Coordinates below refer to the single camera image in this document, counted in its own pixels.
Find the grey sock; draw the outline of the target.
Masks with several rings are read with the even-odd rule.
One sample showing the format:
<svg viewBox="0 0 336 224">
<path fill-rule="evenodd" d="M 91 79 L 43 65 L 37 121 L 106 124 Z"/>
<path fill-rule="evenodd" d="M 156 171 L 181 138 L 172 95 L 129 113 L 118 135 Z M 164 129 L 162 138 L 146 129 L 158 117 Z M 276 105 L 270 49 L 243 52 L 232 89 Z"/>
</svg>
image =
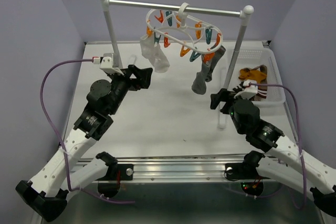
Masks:
<svg viewBox="0 0 336 224">
<path fill-rule="evenodd" d="M 191 86 L 192 91 L 196 94 L 204 95 L 207 90 L 206 83 L 212 81 L 212 73 L 211 64 L 202 62 L 201 70 L 196 73 Z"/>
<path fill-rule="evenodd" d="M 212 75 L 215 67 L 217 66 L 218 62 L 221 60 L 222 56 L 225 54 L 226 49 L 224 46 L 221 46 L 214 54 L 213 58 L 206 64 L 206 75 L 205 75 L 205 82 L 212 81 Z"/>
</svg>

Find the white clip hanger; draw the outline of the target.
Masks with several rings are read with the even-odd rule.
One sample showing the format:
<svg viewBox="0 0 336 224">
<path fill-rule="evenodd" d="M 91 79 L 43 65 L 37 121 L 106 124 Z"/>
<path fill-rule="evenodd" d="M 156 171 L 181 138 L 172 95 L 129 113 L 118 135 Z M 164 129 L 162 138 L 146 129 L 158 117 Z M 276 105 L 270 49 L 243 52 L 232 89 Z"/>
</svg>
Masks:
<svg viewBox="0 0 336 224">
<path fill-rule="evenodd" d="M 145 18 L 146 36 L 153 41 L 152 46 L 160 43 L 168 48 L 172 43 L 181 46 L 180 57 L 189 55 L 193 62 L 203 58 L 202 62 L 210 61 L 223 43 L 221 30 L 199 18 L 188 14 L 182 4 L 178 11 L 150 9 Z"/>
</svg>

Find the mustard yellow sock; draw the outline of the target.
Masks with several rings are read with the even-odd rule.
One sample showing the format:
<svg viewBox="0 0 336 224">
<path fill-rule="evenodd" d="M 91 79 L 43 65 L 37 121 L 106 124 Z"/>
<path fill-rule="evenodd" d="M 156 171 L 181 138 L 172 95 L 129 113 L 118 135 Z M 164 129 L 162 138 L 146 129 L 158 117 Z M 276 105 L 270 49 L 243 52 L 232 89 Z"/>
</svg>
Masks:
<svg viewBox="0 0 336 224">
<path fill-rule="evenodd" d="M 241 81 L 253 80 L 257 83 L 261 83 L 262 81 L 267 79 L 267 75 L 257 69 L 244 68 L 240 69 L 238 78 Z"/>
</svg>

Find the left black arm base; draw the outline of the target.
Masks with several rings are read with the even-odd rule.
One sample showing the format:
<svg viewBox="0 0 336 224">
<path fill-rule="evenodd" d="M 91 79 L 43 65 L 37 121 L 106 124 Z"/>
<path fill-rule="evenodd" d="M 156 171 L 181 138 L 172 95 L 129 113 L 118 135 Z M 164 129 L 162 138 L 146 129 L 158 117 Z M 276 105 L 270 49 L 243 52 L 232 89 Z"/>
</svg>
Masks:
<svg viewBox="0 0 336 224">
<path fill-rule="evenodd" d="M 131 163 L 119 163 L 119 161 L 107 152 L 98 153 L 94 161 L 101 163 L 94 168 L 94 178 L 97 181 L 131 181 L 133 180 L 134 165 Z"/>
</svg>

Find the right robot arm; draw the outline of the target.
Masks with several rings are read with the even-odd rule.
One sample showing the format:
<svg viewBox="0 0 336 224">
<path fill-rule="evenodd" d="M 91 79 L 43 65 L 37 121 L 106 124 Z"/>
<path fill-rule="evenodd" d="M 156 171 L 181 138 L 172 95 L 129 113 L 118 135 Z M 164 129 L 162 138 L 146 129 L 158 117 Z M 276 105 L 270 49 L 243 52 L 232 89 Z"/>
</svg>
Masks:
<svg viewBox="0 0 336 224">
<path fill-rule="evenodd" d="M 335 216 L 335 169 L 319 161 L 293 142 L 282 130 L 260 118 L 251 97 L 258 84 L 248 82 L 235 91 L 211 94 L 212 110 L 222 102 L 221 113 L 232 119 L 236 131 L 256 148 L 234 172 L 248 177 L 267 177 L 301 192 L 329 216 Z"/>
</svg>

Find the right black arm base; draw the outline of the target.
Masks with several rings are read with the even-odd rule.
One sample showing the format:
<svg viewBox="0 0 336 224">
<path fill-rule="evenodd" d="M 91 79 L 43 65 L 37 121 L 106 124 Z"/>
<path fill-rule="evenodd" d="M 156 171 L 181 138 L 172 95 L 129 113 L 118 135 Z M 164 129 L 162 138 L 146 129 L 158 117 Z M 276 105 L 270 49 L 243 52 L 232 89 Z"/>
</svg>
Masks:
<svg viewBox="0 0 336 224">
<path fill-rule="evenodd" d="M 224 176 L 229 181 L 260 178 L 257 168 L 263 158 L 265 158 L 263 153 L 251 151 L 241 162 L 226 163 Z"/>
</svg>

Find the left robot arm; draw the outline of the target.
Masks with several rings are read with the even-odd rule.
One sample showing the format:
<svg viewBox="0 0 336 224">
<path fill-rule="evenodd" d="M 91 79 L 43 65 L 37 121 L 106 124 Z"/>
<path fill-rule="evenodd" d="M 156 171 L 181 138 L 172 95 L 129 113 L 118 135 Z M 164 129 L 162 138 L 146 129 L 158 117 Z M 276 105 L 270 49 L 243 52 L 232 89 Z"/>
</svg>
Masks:
<svg viewBox="0 0 336 224">
<path fill-rule="evenodd" d="M 87 94 L 87 104 L 66 139 L 46 165 L 31 179 L 21 180 L 15 190 L 23 201 L 46 222 L 56 220 L 78 191 L 93 181 L 113 178 L 118 161 L 101 152 L 75 173 L 71 170 L 106 133 L 121 102 L 130 91 L 148 89 L 153 69 L 135 65 L 107 74 L 110 80 L 95 81 Z"/>
</svg>

